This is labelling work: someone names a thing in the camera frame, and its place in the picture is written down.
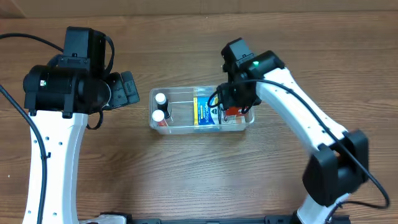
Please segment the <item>red medicine sachet box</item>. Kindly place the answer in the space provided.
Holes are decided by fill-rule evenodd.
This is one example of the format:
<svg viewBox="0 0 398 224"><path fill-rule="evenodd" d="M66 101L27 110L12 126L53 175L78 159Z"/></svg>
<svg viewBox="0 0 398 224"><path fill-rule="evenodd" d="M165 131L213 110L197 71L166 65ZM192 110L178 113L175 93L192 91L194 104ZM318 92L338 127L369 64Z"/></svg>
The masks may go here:
<svg viewBox="0 0 398 224"><path fill-rule="evenodd" d="M225 116L244 116L244 113L242 113L242 108L238 107L229 107L225 112Z"/></svg>

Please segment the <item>white Hansaplast plaster box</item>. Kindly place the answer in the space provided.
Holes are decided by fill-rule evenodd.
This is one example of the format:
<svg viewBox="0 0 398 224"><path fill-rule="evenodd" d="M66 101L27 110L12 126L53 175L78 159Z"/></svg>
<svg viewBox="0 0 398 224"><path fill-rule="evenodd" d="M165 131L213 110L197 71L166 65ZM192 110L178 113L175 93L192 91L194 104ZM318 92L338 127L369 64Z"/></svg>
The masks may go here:
<svg viewBox="0 0 398 224"><path fill-rule="evenodd" d="M246 118L244 116L225 116L224 112L221 115L222 124L243 124L246 123Z"/></svg>

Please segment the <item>black bottle with white cap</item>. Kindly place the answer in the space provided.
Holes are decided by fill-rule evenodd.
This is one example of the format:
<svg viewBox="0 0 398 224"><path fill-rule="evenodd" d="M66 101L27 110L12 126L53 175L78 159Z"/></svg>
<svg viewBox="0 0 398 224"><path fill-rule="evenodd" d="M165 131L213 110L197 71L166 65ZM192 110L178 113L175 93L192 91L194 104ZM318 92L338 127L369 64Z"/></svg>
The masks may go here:
<svg viewBox="0 0 398 224"><path fill-rule="evenodd" d="M169 100L163 93L158 93L155 95L155 101L157 103L157 109L164 112L165 119L170 117L169 111Z"/></svg>

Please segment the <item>orange tube with white cap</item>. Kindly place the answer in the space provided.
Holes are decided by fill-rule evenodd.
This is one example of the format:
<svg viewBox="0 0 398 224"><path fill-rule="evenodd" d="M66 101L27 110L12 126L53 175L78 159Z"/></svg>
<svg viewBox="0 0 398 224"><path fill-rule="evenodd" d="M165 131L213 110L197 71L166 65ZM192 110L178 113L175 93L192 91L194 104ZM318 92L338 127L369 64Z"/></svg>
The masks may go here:
<svg viewBox="0 0 398 224"><path fill-rule="evenodd" d="M168 126L168 124L165 120L165 114L162 110L155 110L152 113L152 120L156 123L156 125L158 125L160 127Z"/></svg>

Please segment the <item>blue yellow cough drops box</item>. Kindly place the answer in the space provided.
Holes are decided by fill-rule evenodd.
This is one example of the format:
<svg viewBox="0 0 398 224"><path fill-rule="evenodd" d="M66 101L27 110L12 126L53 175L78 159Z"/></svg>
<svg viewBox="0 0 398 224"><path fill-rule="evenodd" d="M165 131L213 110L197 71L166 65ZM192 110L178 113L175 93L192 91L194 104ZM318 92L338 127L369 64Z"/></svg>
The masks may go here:
<svg viewBox="0 0 398 224"><path fill-rule="evenodd" d="M220 115L218 107L218 98L214 97L208 106L209 96L196 96L193 98L193 123L195 126L220 124Z"/></svg>

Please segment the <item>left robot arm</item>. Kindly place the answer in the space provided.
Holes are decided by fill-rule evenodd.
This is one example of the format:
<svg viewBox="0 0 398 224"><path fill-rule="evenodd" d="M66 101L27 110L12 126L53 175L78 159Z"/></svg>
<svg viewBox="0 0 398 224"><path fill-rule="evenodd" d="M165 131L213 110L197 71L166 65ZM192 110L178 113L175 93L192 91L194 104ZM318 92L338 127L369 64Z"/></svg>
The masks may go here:
<svg viewBox="0 0 398 224"><path fill-rule="evenodd" d="M114 72L106 34L69 27L62 54L25 76L24 106L34 123L24 223L77 223L76 182L88 117L139 101L132 73Z"/></svg>

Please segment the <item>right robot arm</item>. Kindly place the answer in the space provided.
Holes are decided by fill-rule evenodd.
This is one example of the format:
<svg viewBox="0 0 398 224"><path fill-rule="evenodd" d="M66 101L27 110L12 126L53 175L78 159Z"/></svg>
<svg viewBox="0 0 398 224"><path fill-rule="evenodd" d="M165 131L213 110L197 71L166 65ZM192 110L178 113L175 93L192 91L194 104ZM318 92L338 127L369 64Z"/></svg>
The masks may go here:
<svg viewBox="0 0 398 224"><path fill-rule="evenodd" d="M309 154L302 181L308 193L291 216L267 217L267 223L349 223L334 213L368 181L369 142L327 116L293 79L272 51L252 53L238 38L221 51L228 82L217 88L216 105L225 116L241 116L265 101L290 126Z"/></svg>

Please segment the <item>clear plastic container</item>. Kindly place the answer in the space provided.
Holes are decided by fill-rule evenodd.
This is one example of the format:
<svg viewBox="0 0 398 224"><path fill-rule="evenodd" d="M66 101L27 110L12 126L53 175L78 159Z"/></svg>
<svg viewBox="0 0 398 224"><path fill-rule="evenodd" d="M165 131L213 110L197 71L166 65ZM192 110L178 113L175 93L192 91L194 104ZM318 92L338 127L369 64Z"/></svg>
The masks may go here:
<svg viewBox="0 0 398 224"><path fill-rule="evenodd" d="M254 111L250 110L245 115L246 123L222 124L223 111L218 106L220 124L195 126L193 123L193 98L196 96L211 96L216 90L215 86L190 86L154 88L149 94L149 125L160 134L193 134L210 132L243 131L254 122ZM165 119L168 126L160 127L152 120L152 113L157 110L155 95L163 93L169 100L170 117Z"/></svg>

